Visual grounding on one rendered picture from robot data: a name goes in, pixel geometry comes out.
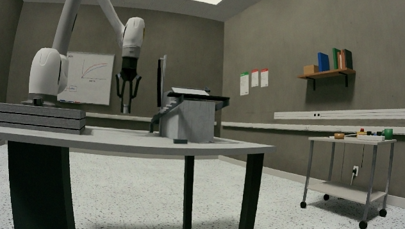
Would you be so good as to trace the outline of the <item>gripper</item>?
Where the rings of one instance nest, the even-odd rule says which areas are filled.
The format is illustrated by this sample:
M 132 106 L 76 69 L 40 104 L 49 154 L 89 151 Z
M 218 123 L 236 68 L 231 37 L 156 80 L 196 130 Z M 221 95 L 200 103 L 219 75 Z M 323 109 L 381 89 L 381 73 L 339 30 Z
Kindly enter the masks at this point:
M 131 102 L 133 101 L 133 98 L 136 97 L 137 90 L 138 90 L 138 85 L 141 80 L 141 76 L 137 75 L 136 68 L 137 68 L 137 62 L 138 59 L 136 58 L 123 58 L 122 59 L 122 68 L 121 72 L 119 74 L 116 74 L 116 82 L 117 82 L 117 96 L 119 97 L 119 100 L 121 101 L 121 108 L 120 112 L 122 113 L 123 109 L 123 95 L 124 95 L 124 88 L 126 81 L 129 81 L 129 114 L 131 113 Z M 122 91 L 121 94 L 119 92 L 119 78 L 123 79 L 123 84 L 122 84 Z M 133 94 L 133 80 L 136 77 L 136 85 L 135 85 L 135 91 Z

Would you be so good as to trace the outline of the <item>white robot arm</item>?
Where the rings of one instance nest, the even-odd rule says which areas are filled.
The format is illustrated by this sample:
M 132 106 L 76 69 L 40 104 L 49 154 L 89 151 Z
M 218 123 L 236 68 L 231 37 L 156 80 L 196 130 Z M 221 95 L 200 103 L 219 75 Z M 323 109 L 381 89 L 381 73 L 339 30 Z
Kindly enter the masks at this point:
M 122 58 L 139 59 L 145 32 L 144 20 L 133 17 L 124 26 L 110 0 L 97 2 L 117 34 Z M 69 60 L 66 56 L 80 4 L 81 0 L 65 1 L 52 48 L 42 48 L 33 59 L 28 100 L 22 101 L 21 105 L 62 108 L 57 104 L 57 95 L 67 86 Z

